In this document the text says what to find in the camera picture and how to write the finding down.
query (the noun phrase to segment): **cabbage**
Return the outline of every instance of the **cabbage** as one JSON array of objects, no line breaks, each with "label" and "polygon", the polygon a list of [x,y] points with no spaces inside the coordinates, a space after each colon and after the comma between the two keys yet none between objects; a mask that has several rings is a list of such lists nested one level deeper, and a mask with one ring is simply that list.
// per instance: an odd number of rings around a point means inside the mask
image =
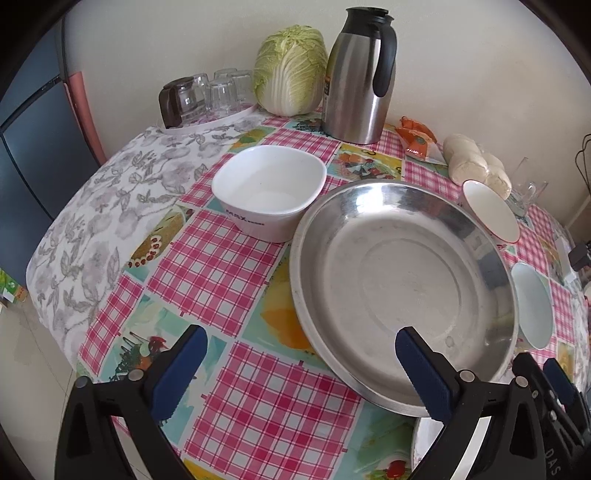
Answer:
[{"label": "cabbage", "polygon": [[327,54],[315,28],[293,25],[267,37],[256,56],[256,98],[274,115],[313,111],[322,99]]}]

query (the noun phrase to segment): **checkered tablecloth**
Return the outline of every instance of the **checkered tablecloth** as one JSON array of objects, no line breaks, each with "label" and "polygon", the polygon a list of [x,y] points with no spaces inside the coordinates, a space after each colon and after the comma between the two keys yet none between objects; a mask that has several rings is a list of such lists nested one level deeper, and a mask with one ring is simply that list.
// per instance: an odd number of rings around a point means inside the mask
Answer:
[{"label": "checkered tablecloth", "polygon": [[[352,180],[408,181],[455,202],[445,167],[404,157],[387,125],[374,145],[350,145],[319,130],[317,112],[268,116],[195,181],[128,262],[87,332],[78,372],[109,381],[147,368],[191,323],[207,332],[206,357],[172,418],[167,438],[196,478],[387,480],[406,462],[413,419],[369,404],[340,382],[301,331],[291,299],[289,245],[242,233],[213,197],[213,176],[257,144],[299,148],[328,168],[321,194]],[[558,357],[582,388],[589,350],[576,313],[580,292],[557,262],[555,221],[532,207],[508,266],[532,265],[552,299],[555,332],[543,363]]]}]

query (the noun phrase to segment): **floor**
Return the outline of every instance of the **floor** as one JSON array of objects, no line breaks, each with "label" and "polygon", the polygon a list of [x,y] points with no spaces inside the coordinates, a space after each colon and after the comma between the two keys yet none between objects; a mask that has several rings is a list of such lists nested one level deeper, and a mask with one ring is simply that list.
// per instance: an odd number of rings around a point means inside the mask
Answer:
[{"label": "floor", "polygon": [[[0,312],[0,424],[36,480],[54,478],[61,418],[76,373],[30,299]],[[150,478],[130,438],[119,436],[138,480]]]}]

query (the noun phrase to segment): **screw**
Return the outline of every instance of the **screw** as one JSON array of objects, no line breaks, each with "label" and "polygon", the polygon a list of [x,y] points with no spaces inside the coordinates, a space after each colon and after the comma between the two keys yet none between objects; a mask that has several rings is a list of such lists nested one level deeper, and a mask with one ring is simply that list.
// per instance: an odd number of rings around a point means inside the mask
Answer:
[{"label": "screw", "polygon": [[144,377],[144,371],[141,368],[136,368],[127,374],[127,378],[129,378],[132,382],[137,382]]},{"label": "screw", "polygon": [[470,383],[470,382],[474,382],[474,379],[475,379],[476,377],[475,377],[475,376],[474,376],[474,374],[473,374],[472,372],[470,372],[469,370],[462,370],[462,371],[460,372],[460,378],[461,378],[461,379],[462,379],[464,382]]},{"label": "screw", "polygon": [[519,385],[521,388],[525,388],[525,387],[527,387],[527,385],[529,385],[529,383],[527,383],[527,379],[525,377],[522,377],[522,376],[516,377],[515,383],[517,385]]},{"label": "screw", "polygon": [[74,382],[74,386],[76,388],[85,387],[89,380],[90,380],[90,378],[88,378],[88,377],[78,377],[78,378],[76,378],[76,381]]}]

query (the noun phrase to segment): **large metal bowl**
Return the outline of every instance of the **large metal bowl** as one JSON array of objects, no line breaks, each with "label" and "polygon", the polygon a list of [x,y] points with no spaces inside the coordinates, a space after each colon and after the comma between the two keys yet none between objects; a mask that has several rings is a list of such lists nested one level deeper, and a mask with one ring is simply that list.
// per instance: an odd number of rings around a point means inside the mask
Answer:
[{"label": "large metal bowl", "polygon": [[496,381],[517,338],[517,306],[493,240],[420,187],[349,183],[312,204],[290,254],[295,309],[310,343],[367,400],[427,416],[394,339],[414,326],[452,365]]}]

